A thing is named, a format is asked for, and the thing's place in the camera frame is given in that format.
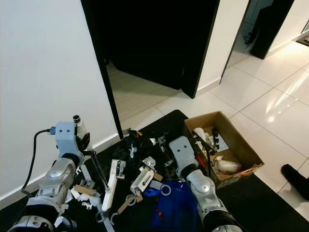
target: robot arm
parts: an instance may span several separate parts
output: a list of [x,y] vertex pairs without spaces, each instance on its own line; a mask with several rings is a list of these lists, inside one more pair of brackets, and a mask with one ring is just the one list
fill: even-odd
[[206,232],[243,232],[217,197],[214,182],[198,169],[198,162],[189,140],[181,136],[169,144],[174,153],[177,175],[188,182],[198,204],[198,214]]
[[64,202],[74,181],[76,167],[84,161],[76,143],[75,124],[59,122],[50,130],[56,135],[59,159],[47,172],[37,195],[29,198],[25,214],[9,232],[53,232],[54,223],[66,208]]

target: wooden floor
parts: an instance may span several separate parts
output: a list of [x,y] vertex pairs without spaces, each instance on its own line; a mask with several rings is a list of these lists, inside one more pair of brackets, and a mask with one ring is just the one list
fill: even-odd
[[179,92],[117,70],[112,63],[106,68],[121,122]]

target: black plastic part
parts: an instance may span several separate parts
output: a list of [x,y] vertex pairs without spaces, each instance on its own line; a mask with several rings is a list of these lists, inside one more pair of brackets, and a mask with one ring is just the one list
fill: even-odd
[[61,158],[71,159],[71,160],[74,162],[75,167],[78,167],[78,164],[79,164],[79,158],[78,158],[75,154],[72,154],[72,153],[66,153],[66,154],[64,154]]
[[195,164],[190,164],[190,165],[188,165],[188,166],[186,166],[183,170],[182,170],[182,177],[184,178],[184,179],[186,179],[187,178],[187,176],[191,173],[191,172],[193,172],[193,171],[195,171],[197,169],[197,167],[196,167],[196,165]]
[[54,224],[58,217],[58,212],[51,205],[36,204],[36,205],[28,205],[26,207],[25,216],[39,216],[48,220],[51,224]]
[[86,148],[88,147],[89,143],[90,143],[90,133],[86,133],[81,141],[81,151],[86,150]]
[[224,225],[235,225],[241,228],[228,212],[222,210],[210,211],[203,219],[205,232],[212,232],[217,227]]

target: metal ring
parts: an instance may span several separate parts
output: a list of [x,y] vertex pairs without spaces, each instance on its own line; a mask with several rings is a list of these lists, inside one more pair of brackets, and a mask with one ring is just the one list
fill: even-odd
[[98,211],[97,213],[96,213],[96,220],[97,220],[97,223],[101,223],[101,222],[103,222],[103,220],[104,220],[104,215],[103,215],[103,212],[102,211]]
[[113,223],[112,219],[113,219],[113,217],[114,217],[115,215],[119,215],[119,213],[118,213],[118,212],[116,212],[116,213],[113,213],[113,214],[112,214],[112,216],[111,216],[111,220],[110,220],[112,225],[114,225],[114,223]]
[[[164,188],[164,187],[167,187],[167,188],[169,189],[169,192],[168,192],[168,193],[164,193],[164,192],[163,192],[163,188]],[[168,186],[168,185],[162,185],[162,186],[161,186],[161,194],[162,194],[163,196],[169,196],[171,192],[172,192],[172,189],[170,188],[170,186]]]
[[136,203],[136,198],[134,198],[134,199],[130,202],[130,204],[128,204],[128,206],[133,206],[133,205],[135,205],[135,203]]

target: open cardboard box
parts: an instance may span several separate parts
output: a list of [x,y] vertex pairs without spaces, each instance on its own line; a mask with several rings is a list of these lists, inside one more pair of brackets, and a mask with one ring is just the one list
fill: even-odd
[[217,188],[229,185],[241,178],[249,176],[264,165],[256,152],[249,146],[222,112],[217,111],[185,120],[183,134],[188,138],[192,138],[192,131],[197,127],[201,127],[209,135],[212,135],[212,128],[216,127],[229,147],[229,149],[217,152],[215,155],[211,156],[211,161],[213,161],[215,157],[223,155],[224,160],[239,162],[242,165],[242,171],[236,174],[221,172],[213,167],[211,170],[211,178]]

